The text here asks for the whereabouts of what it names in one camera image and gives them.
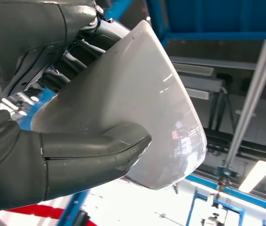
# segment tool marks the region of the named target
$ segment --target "gray protective cover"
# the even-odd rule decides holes
[[[39,132],[99,135],[124,122],[142,125],[152,143],[127,177],[160,189],[201,164],[206,140],[175,68],[142,21],[39,110]]]

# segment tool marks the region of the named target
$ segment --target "plastic car part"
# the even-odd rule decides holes
[[[90,189],[126,175],[151,142],[135,123],[99,136],[38,133],[0,111],[0,210]]]
[[[141,124],[153,138],[127,175],[136,183],[166,187],[204,160],[206,141],[198,116],[145,21],[60,90],[35,115],[32,127],[99,136],[126,121]]]

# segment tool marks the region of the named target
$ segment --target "red stripe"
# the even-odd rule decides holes
[[[64,209],[61,208],[53,208],[51,206],[45,206],[45,205],[31,205],[31,206],[23,206],[19,208],[15,208],[11,210],[7,210],[10,212],[14,213],[22,213],[22,214],[28,214],[28,215],[35,215],[42,218],[52,218],[52,219],[59,219]],[[96,226],[93,222],[89,220],[87,223],[87,226]]]

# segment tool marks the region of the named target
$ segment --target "fluorescent light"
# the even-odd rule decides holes
[[[0,103],[0,110],[7,110],[8,112],[13,112],[13,109],[7,107],[4,104]]]
[[[35,101],[35,102],[38,102],[39,99],[38,97],[30,97],[32,100]]]
[[[4,104],[7,104],[8,105],[9,107],[13,109],[13,110],[18,110],[19,108],[16,107],[16,105],[11,103],[10,101],[7,100],[7,99],[5,99],[5,98],[2,98],[2,102],[4,103]]]
[[[258,161],[238,190],[249,193],[266,175],[266,162]]]
[[[24,111],[19,111],[19,114],[21,114],[21,115],[23,115],[23,116],[26,116],[26,112],[24,112]]]

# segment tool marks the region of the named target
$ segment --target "metal rail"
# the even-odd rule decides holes
[[[243,104],[243,111],[237,123],[237,126],[234,134],[231,145],[227,155],[225,166],[230,167],[243,136],[245,135],[248,125],[249,124],[252,115],[255,111],[258,102],[262,90],[266,83],[266,40],[264,42],[260,53],[258,61],[251,81],[250,87]]]
[[[225,68],[235,68],[235,69],[243,69],[243,70],[255,70],[255,68],[257,67],[257,64],[255,63],[248,63],[248,62],[189,58],[189,57],[181,57],[181,56],[170,56],[170,58],[173,63],[188,64],[188,65],[225,67]]]

